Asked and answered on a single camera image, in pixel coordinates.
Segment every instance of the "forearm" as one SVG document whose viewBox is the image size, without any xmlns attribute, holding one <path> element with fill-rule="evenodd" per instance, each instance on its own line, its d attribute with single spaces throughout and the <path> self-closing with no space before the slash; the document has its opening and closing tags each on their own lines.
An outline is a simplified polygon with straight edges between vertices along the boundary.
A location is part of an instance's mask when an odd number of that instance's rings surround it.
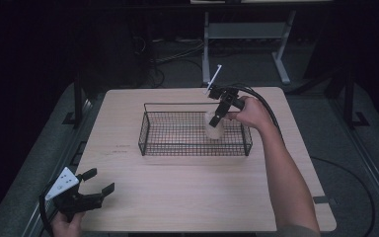
<svg viewBox="0 0 379 237">
<path fill-rule="evenodd" d="M 277 228 L 302 225 L 319 232 L 310 191 L 277 128 L 269 125 L 259 132 L 264 145 L 268 189 Z"/>
</svg>

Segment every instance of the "metal rack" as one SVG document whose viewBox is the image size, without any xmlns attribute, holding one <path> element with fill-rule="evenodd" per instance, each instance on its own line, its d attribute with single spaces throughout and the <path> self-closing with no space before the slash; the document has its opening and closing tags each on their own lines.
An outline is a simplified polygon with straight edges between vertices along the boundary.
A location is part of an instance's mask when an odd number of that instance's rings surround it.
<svg viewBox="0 0 379 237">
<path fill-rule="evenodd" d="M 290 78 L 282 63 L 282 55 L 287 45 L 296 11 L 290 11 L 285 22 L 276 23 L 210 23 L 208 12 L 204 17 L 204 52 L 202 55 L 202 81 L 210 81 L 208 46 L 211 39 L 281 39 L 277 51 L 272 53 L 281 82 L 290 84 Z"/>
<path fill-rule="evenodd" d="M 205 112 L 148 112 L 141 125 L 139 148 L 150 156 L 248 156 L 252 137 L 247 126 L 224 120 L 224 135 L 205 135 Z"/>
</svg>

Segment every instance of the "black clamp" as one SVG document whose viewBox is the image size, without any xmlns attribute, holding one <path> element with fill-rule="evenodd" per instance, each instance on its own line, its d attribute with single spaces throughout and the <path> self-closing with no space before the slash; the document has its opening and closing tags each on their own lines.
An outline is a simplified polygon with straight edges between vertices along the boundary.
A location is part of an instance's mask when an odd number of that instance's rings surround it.
<svg viewBox="0 0 379 237">
<path fill-rule="evenodd" d="M 87 181 L 97 175 L 97 169 L 91 169 L 82 175 L 77 175 L 79 183 L 66 192 L 53 199 L 55 207 L 67 216 L 71 221 L 75 213 L 101 208 L 104 198 L 114 191 L 114 183 L 102 189 L 100 194 L 81 195 L 79 185 L 82 181 Z"/>
<path fill-rule="evenodd" d="M 220 100 L 220 104 L 214 113 L 214 117 L 211 119 L 209 125 L 215 127 L 220 120 L 226 116 L 230 107 L 234 106 L 239 110 L 245 107 L 245 102 L 239 100 L 239 90 L 234 88 L 217 88 L 212 86 L 208 97 L 214 100 Z"/>
</svg>

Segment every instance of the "person's arm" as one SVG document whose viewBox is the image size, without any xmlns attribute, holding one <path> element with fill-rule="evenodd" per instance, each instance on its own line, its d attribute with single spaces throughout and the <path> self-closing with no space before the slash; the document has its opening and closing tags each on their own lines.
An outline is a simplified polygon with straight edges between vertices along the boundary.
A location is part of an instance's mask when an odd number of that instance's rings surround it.
<svg viewBox="0 0 379 237">
<path fill-rule="evenodd" d="M 72 221 L 67 222 L 66 215 L 57 212 L 51 221 L 51 229 L 54 237 L 80 237 L 82 233 L 81 223 L 85 212 L 76 213 Z"/>
<path fill-rule="evenodd" d="M 280 229 L 289 225 L 300 225 L 320 233 L 310 191 L 268 111 L 255 98 L 242 97 L 241 100 L 245 101 L 245 107 L 238 113 L 228 113 L 226 118 L 236 119 L 255 128 L 261 135 L 276 227 Z"/>
</svg>

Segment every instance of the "gray floor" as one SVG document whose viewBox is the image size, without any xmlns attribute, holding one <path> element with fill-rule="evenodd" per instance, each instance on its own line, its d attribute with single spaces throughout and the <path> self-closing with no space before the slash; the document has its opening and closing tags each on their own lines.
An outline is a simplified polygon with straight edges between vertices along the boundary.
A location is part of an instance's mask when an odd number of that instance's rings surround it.
<svg viewBox="0 0 379 237">
<path fill-rule="evenodd" d="M 291 45 L 283 57 L 288 74 L 292 80 L 289 86 L 283 86 L 273 65 L 270 52 L 277 42 L 264 44 L 257 48 L 242 48 L 228 56 L 211 57 L 211 71 L 220 63 L 223 70 L 217 79 L 219 84 L 243 82 L 250 86 L 276 86 L 289 91 L 307 82 L 303 73 L 313 45 Z M 159 58 L 174 54 L 183 47 L 158 43 Z M 190 88 L 199 87 L 202 78 L 200 55 L 185 57 L 158 66 L 165 79 L 160 87 Z M 147 83 L 141 88 L 151 88 L 152 79 L 158 83 L 161 75 L 151 71 Z M 301 96 L 287 96 L 300 132 L 325 190 L 330 199 L 331 208 L 338 227 L 324 236 L 363 236 L 372 226 L 369 236 L 379 236 L 379 192 L 371 178 L 371 172 L 365 168 L 362 152 L 356 149 L 353 135 L 345 128 L 340 119 L 338 101 L 329 101 L 323 96 L 326 83 L 320 84 Z M 38 195 L 45 184 L 56 175 L 62 166 L 69 166 L 75 158 L 77 147 L 86 141 L 92 125 L 98 115 L 104 93 L 84 107 L 85 118 L 78 129 L 73 125 L 61 124 L 67 113 L 73 112 L 73 87 L 66 89 L 54 109 L 47 125 L 43 129 L 36 145 L 33 147 L 17 179 L 0 206 L 0 237 L 38 236 L 40 223 L 37 222 Z M 367 94 L 355 87 L 354 110 L 362 112 L 370 125 L 358 127 L 357 135 L 370 154 L 379 170 L 379 115 L 372 106 Z M 375 212 L 372 213 L 371 200 Z M 124 236 L 118 233 L 84 233 L 84 236 Z M 129 236 L 152 236 L 146 234 L 129 234 Z M 181 236 L 179 233 L 160 234 L 159 236 Z M 258 236 L 269 236 L 259 233 Z M 254 233 L 186 233 L 185 236 L 255 236 Z"/>
</svg>

